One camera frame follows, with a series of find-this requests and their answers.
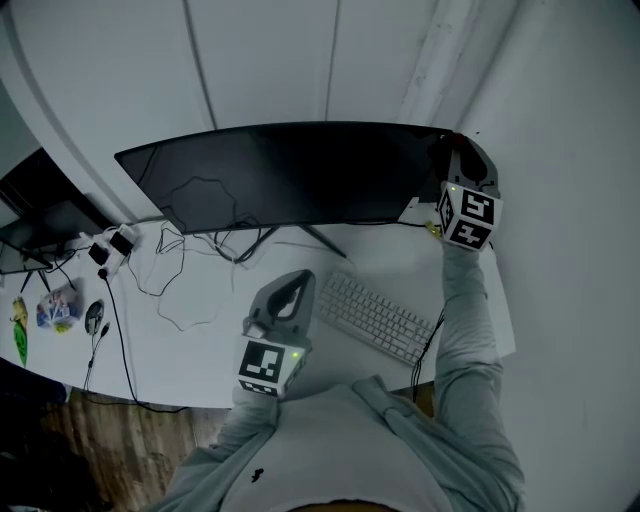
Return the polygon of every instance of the keyboard key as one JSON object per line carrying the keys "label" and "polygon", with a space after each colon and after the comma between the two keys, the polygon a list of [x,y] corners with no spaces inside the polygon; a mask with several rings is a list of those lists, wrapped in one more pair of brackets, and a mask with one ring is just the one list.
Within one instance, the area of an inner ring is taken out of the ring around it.
{"label": "keyboard key", "polygon": [[336,325],[342,329],[345,329],[346,331],[352,332],[355,336],[359,336],[366,340],[373,341],[375,339],[375,336],[373,336],[371,333],[360,329],[359,327],[356,327],[355,325],[347,322],[346,320],[343,320],[342,318],[338,318],[336,320]]}

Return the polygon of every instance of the sticker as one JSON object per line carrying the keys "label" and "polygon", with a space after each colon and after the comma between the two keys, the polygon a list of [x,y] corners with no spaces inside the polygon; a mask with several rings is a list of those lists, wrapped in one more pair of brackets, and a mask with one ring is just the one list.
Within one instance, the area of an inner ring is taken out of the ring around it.
{"label": "sticker", "polygon": [[449,198],[448,190],[444,191],[444,196],[442,197],[442,201],[440,201],[438,211],[440,212],[442,232],[446,233],[447,229],[449,229],[449,224],[451,224],[451,219],[453,218],[453,206],[451,206],[451,199]]}
{"label": "sticker", "polygon": [[240,365],[240,375],[277,383],[284,358],[284,348],[250,341]]}
{"label": "sticker", "polygon": [[493,224],[494,200],[490,197],[464,190],[462,194],[461,213],[465,217]]}
{"label": "sticker", "polygon": [[246,382],[240,379],[238,379],[238,382],[242,386],[242,389],[246,389],[247,391],[262,393],[263,395],[278,396],[278,391],[276,390],[276,388],[262,386],[261,384],[254,384],[253,382]]}
{"label": "sticker", "polygon": [[473,249],[480,249],[490,234],[491,230],[485,227],[460,220],[451,233],[450,240]]}

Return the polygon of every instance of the wooden floor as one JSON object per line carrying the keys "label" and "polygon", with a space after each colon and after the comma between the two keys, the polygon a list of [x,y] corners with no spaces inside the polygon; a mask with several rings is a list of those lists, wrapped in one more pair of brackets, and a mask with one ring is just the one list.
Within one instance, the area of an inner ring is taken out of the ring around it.
{"label": "wooden floor", "polygon": [[[397,393],[411,396],[408,389]],[[419,387],[418,406],[429,416],[433,416],[432,396],[430,385]],[[116,512],[137,511],[162,498],[175,467],[196,446],[216,441],[228,413],[187,409],[157,414],[126,400],[120,402],[129,405],[98,405],[90,400],[114,401],[74,390],[69,403],[52,409],[41,424],[45,431],[65,436],[71,451],[87,460],[101,498]]]}

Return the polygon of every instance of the white wall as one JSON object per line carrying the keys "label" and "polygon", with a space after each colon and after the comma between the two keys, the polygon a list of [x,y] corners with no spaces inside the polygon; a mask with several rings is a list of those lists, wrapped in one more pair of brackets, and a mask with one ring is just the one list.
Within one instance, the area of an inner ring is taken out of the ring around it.
{"label": "white wall", "polygon": [[113,159],[127,148],[287,121],[456,126],[515,4],[20,0],[3,9],[0,76],[78,189],[136,221],[160,212]]}
{"label": "white wall", "polygon": [[116,222],[160,213],[114,153],[213,128],[181,2],[11,2],[0,73],[43,147]]}
{"label": "white wall", "polygon": [[463,125],[500,171],[502,403],[531,511],[640,490],[639,91],[631,1],[527,1]]}
{"label": "white wall", "polygon": [[0,178],[39,147],[0,82]]}

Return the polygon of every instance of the curved monitor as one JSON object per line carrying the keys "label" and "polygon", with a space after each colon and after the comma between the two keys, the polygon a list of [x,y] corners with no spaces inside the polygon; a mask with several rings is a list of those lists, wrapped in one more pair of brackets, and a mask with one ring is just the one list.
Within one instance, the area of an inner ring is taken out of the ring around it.
{"label": "curved monitor", "polygon": [[318,122],[232,128],[115,155],[183,233],[397,220],[438,197],[430,149],[449,130]]}

